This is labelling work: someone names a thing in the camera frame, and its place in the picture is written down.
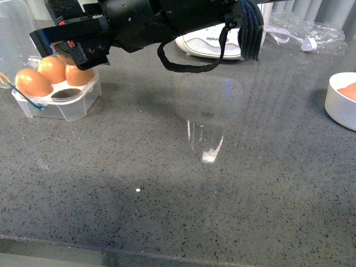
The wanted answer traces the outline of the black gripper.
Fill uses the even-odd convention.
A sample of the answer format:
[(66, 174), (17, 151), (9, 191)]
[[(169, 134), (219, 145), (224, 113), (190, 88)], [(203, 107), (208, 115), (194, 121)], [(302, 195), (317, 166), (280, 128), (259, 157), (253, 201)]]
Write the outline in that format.
[(45, 1), (55, 26), (30, 34), (42, 57), (64, 54), (80, 70), (108, 64), (111, 47), (128, 53), (170, 41), (178, 31), (159, 1)]

